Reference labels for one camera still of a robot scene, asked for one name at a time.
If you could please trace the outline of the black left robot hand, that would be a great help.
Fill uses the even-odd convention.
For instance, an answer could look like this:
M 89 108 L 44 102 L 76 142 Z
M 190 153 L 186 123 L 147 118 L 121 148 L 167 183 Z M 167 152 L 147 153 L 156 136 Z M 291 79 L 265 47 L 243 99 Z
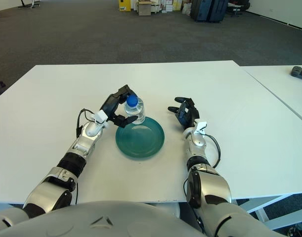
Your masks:
M 110 94 L 108 96 L 108 98 L 100 108 L 107 115 L 107 121 L 111 121 L 114 123 L 114 125 L 124 128 L 126 125 L 133 123 L 138 119 L 138 116 L 129 116 L 126 118 L 122 115 L 115 114 L 118 105 L 123 104 L 127 100 L 127 97 L 130 95 L 136 94 L 129 88 L 128 85 L 124 85 L 116 93 Z

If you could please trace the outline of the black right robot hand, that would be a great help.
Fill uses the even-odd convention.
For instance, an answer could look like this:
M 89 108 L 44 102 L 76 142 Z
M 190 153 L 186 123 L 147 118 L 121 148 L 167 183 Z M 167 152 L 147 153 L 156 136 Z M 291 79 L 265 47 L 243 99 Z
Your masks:
M 199 112 L 195 107 L 195 103 L 191 98 L 175 97 L 176 102 L 180 103 L 179 107 L 168 107 L 173 112 L 183 129 L 194 127 L 195 119 L 199 119 Z

